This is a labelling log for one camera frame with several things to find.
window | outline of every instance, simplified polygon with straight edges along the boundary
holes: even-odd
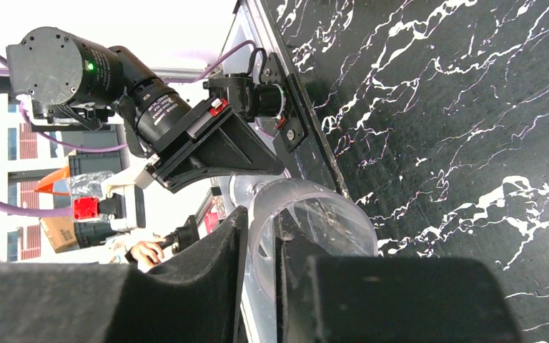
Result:
[[[7,160],[15,161],[18,159],[18,130],[16,128],[7,129]]]
[[[18,184],[10,183],[7,186],[7,204],[18,206]]]
[[[59,180],[54,182],[54,191],[60,193],[68,193],[68,183],[66,180]],[[54,195],[54,208],[63,209],[71,205],[70,196]]]
[[[55,132],[49,132],[49,136],[53,139],[58,139]],[[58,144],[52,141],[49,142],[49,153],[51,154],[52,159],[58,157]]]
[[[17,231],[7,232],[7,262],[15,262],[18,260],[18,238],[20,237]]]

transparent cylinder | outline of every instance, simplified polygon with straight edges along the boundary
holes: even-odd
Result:
[[[377,237],[356,204],[307,180],[280,179],[265,185],[249,207],[244,296],[254,319],[249,333],[276,342],[275,230],[282,212],[309,239],[333,256],[377,256]]]

black marble surface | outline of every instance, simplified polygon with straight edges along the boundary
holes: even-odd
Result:
[[[263,0],[385,257],[472,257],[549,343],[549,1]]]

human hand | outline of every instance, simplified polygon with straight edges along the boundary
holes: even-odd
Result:
[[[155,238],[151,241],[140,242],[134,245],[129,252],[138,263],[154,267],[164,258],[163,249],[158,245],[160,242],[165,242],[165,239]]]

black foam padding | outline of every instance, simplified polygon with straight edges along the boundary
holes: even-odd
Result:
[[[233,342],[247,209],[142,274],[122,265],[0,264],[0,342]]]

